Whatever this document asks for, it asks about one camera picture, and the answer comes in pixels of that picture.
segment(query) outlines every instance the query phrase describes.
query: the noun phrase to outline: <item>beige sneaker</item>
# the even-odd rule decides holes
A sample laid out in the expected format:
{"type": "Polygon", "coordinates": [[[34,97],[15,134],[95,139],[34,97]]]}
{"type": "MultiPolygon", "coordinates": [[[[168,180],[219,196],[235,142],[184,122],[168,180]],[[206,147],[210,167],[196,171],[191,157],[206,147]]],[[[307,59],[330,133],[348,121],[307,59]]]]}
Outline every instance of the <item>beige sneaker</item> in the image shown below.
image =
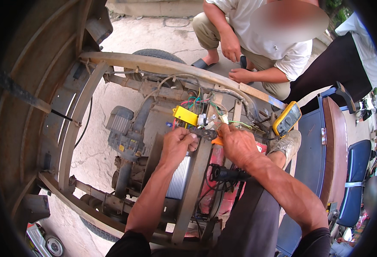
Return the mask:
{"type": "Polygon", "coordinates": [[[286,163],[283,166],[283,170],[286,169],[287,165],[291,161],[291,158],[298,152],[301,144],[301,133],[298,130],[290,131],[285,137],[280,139],[280,141],[275,142],[271,147],[268,154],[276,151],[283,152],[286,156],[286,163]]]}

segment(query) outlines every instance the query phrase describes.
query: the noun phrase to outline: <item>red wire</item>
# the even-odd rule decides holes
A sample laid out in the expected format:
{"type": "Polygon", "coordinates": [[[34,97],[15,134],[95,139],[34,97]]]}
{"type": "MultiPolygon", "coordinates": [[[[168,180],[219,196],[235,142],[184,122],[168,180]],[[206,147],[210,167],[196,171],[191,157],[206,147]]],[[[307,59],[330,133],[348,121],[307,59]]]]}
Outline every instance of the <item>red wire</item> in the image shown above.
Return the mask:
{"type": "MultiPolygon", "coordinates": [[[[196,101],[196,102],[197,102],[197,103],[198,103],[198,102],[206,102],[206,101],[208,101],[208,100],[210,100],[210,98],[209,98],[209,99],[205,99],[205,100],[196,101]]],[[[190,101],[182,102],[180,105],[184,105],[184,104],[186,104],[186,103],[188,103],[188,102],[194,102],[194,100],[190,100],[190,101]]]]}

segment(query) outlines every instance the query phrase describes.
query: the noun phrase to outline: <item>orange handle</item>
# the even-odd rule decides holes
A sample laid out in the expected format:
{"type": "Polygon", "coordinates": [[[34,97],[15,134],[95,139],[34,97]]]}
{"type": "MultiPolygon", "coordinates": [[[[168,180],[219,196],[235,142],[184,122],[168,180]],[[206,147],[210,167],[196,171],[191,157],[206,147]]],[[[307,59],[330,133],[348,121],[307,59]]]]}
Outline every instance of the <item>orange handle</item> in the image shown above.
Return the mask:
{"type": "Polygon", "coordinates": [[[212,140],[212,143],[215,143],[216,145],[222,146],[223,145],[223,139],[218,136],[216,139],[212,140]]]}

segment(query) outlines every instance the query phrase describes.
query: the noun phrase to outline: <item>slipper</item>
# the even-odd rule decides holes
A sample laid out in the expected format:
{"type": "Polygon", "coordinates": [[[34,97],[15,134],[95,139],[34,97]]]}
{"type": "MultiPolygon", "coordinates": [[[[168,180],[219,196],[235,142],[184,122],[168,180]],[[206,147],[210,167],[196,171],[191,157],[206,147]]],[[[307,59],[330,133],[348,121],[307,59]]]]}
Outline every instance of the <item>slipper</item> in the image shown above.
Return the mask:
{"type": "Polygon", "coordinates": [[[215,65],[215,63],[212,63],[210,65],[207,65],[205,61],[203,61],[203,59],[198,59],[196,60],[195,62],[193,62],[191,64],[191,66],[194,66],[194,67],[197,67],[197,68],[200,68],[200,69],[205,69],[205,70],[208,70],[210,69],[211,67],[213,67],[215,65]]]}
{"type": "MultiPolygon", "coordinates": [[[[247,69],[247,59],[245,55],[240,56],[240,67],[246,69],[249,72],[252,72],[251,69],[247,69]]],[[[248,82],[247,85],[253,85],[254,82],[248,82]]]]}

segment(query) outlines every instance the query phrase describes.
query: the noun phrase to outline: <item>rusty metal chassis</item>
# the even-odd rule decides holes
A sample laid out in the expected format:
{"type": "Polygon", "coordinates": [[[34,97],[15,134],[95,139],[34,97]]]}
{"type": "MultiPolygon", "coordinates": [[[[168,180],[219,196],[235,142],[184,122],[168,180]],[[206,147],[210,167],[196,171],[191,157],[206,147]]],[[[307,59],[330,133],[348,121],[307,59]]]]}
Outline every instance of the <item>rusty metal chassis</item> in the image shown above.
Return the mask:
{"type": "MultiPolygon", "coordinates": [[[[128,78],[123,78],[118,75],[110,74],[113,71],[113,66],[119,66],[124,68],[138,70],[145,70],[153,73],[161,73],[167,75],[185,73],[196,76],[202,85],[208,88],[228,88],[236,93],[240,94],[246,101],[251,99],[249,95],[252,95],[262,101],[269,102],[272,105],[284,109],[284,104],[276,99],[268,96],[267,94],[256,90],[248,85],[238,84],[228,78],[217,75],[215,73],[198,69],[186,64],[175,63],[168,60],[162,60],[153,57],[146,57],[140,55],[120,54],[120,53],[102,53],[102,52],[89,52],[80,55],[83,62],[90,63],[91,69],[87,67],[89,71],[93,70],[84,86],[80,97],[77,97],[77,102],[73,101],[70,109],[72,109],[72,119],[81,121],[90,98],[92,97],[94,90],[96,89],[101,78],[105,79],[105,82],[113,82],[118,85],[138,90],[140,93],[148,95],[153,89],[157,88],[156,82],[147,80],[135,81],[128,78]]],[[[223,98],[222,93],[216,93],[216,101],[221,102],[223,98]]],[[[161,88],[157,97],[163,97],[167,100],[183,101],[188,99],[189,95],[184,90],[161,88]]],[[[169,112],[167,109],[161,106],[152,106],[153,110],[169,112]]],[[[240,121],[242,103],[236,100],[234,105],[234,121],[240,121]]],[[[213,114],[214,110],[209,108],[208,115],[213,114]]],[[[113,234],[117,237],[121,237],[125,224],[112,220],[103,213],[99,213],[87,204],[76,198],[73,193],[73,186],[79,188],[83,192],[86,192],[106,203],[110,208],[118,212],[129,213],[133,205],[132,201],[121,200],[114,197],[111,194],[105,193],[98,189],[93,188],[90,185],[86,185],[80,181],[70,180],[70,164],[73,156],[74,144],[79,132],[79,127],[74,123],[69,123],[67,131],[60,138],[63,140],[63,146],[60,148],[60,165],[58,172],[53,171],[41,171],[38,176],[42,182],[57,195],[60,200],[72,208],[85,220],[96,225],[98,228],[105,230],[106,232],[113,234]]],[[[190,222],[195,204],[198,199],[199,192],[202,187],[204,172],[206,165],[209,161],[209,155],[212,145],[210,141],[202,140],[199,144],[197,151],[192,157],[192,163],[189,170],[189,177],[186,183],[186,189],[177,209],[176,225],[173,233],[156,230],[152,243],[163,245],[165,247],[178,247],[182,249],[200,249],[210,247],[211,243],[202,244],[183,241],[186,233],[187,226],[190,222]]]]}

